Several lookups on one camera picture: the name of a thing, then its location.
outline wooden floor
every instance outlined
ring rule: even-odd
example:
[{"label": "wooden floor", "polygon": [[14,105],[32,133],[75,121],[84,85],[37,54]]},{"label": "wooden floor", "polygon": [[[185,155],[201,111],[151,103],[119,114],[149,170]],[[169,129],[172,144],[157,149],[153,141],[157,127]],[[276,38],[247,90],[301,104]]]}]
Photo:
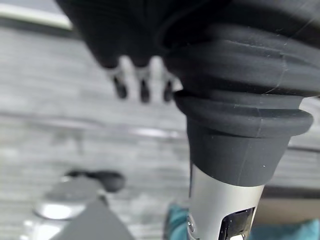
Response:
[{"label": "wooden floor", "polygon": [[[115,98],[83,42],[0,27],[1,240],[17,239],[34,200],[75,167],[124,173],[126,188],[110,196],[111,208],[137,239],[160,239],[168,204],[188,196],[185,117],[161,101],[158,61],[150,105],[139,103],[132,69],[123,65],[128,101]],[[317,104],[305,108],[317,112]],[[317,148],[317,136],[290,146],[312,139]],[[291,149],[270,184],[319,188],[319,172],[317,151]]]}]

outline screw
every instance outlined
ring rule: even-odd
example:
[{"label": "screw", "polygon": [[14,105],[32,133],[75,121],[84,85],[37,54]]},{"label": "screw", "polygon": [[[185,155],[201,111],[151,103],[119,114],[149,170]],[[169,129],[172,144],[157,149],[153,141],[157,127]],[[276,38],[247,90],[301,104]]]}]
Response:
[{"label": "screw", "polygon": [[189,230],[194,233],[195,232],[195,226],[193,224],[193,222],[191,221],[190,217],[188,216],[188,219],[187,219],[187,224],[188,224],[188,228]]}]

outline teal fabric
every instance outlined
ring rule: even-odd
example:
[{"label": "teal fabric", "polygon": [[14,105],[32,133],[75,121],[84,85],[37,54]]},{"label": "teal fabric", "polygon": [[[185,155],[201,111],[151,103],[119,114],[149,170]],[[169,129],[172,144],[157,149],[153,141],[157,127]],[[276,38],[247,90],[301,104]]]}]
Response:
[{"label": "teal fabric", "polygon": [[[171,205],[168,217],[169,240],[188,240],[188,210]],[[248,240],[320,240],[318,219],[299,224],[261,225],[252,228]]]}]

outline black rubber cover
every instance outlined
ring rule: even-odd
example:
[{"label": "black rubber cover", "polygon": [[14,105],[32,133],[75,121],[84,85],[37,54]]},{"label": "black rubber cover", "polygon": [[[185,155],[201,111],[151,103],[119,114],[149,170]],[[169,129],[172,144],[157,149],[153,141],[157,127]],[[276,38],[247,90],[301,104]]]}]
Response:
[{"label": "black rubber cover", "polygon": [[320,94],[320,0],[57,0],[104,67],[164,57],[183,85],[191,161],[265,184]]}]

